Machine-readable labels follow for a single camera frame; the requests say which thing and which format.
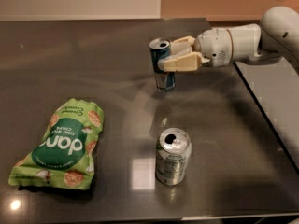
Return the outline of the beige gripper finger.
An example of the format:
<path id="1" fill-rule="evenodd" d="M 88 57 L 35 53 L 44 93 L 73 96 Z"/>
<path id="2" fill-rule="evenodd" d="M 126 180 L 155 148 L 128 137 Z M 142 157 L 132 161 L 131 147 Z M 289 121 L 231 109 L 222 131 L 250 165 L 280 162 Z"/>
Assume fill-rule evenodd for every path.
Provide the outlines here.
<path id="1" fill-rule="evenodd" d="M 200 52 L 191 52 L 184 55 L 174 55 L 161 59 L 158 68 L 164 72 L 191 72 L 198 70 L 203 63 L 208 63 Z"/>
<path id="2" fill-rule="evenodd" d="M 172 55 L 178 55 L 180 52 L 188 53 L 193 50 L 195 38 L 192 36 L 184 36 L 170 42 L 170 51 Z"/>

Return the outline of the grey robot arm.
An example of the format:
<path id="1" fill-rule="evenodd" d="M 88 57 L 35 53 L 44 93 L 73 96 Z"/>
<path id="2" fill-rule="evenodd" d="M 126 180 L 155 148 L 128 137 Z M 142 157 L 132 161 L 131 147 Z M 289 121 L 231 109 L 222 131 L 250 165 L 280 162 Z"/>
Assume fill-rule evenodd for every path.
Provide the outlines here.
<path id="1" fill-rule="evenodd" d="M 202 66 L 224 67 L 232 62 L 272 64 L 285 58 L 299 67 L 299 14 L 289 7 L 272 7 L 258 24 L 213 28 L 197 37 L 170 43 L 170 55 L 158 62 L 164 72 L 191 72 Z"/>

